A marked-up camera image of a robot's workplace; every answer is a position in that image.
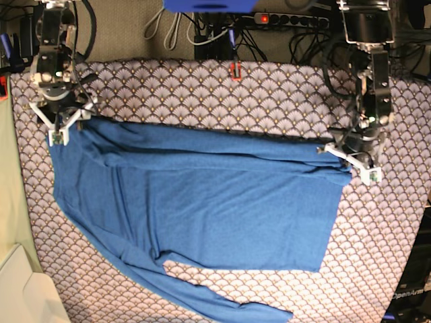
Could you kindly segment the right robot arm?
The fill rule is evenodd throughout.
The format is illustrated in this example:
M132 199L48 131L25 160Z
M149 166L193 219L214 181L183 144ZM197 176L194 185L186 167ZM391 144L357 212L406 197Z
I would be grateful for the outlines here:
M77 89L97 79L91 73L80 79L76 65L89 57L95 43L97 21L89 1L82 2L90 17L90 39L84 54L77 51L78 15L75 1L43 1L41 15L35 26L39 41L38 54L31 68L31 80L42 101L36 107L48 121L60 121L64 116L81 110L90 95Z

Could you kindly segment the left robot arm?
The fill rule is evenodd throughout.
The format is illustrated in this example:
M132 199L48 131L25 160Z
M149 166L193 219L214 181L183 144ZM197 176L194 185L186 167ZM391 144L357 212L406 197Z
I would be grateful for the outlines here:
M323 54L323 75L330 92L349 100L352 124L345 129L330 130L335 147L357 158L367 166L376 155L374 146L383 127L393 121L389 85L389 53L387 46L394 42L388 1L338 1L343 32L334 36ZM355 93L341 94L331 85L327 57L336 44L354 45L351 73L355 77Z

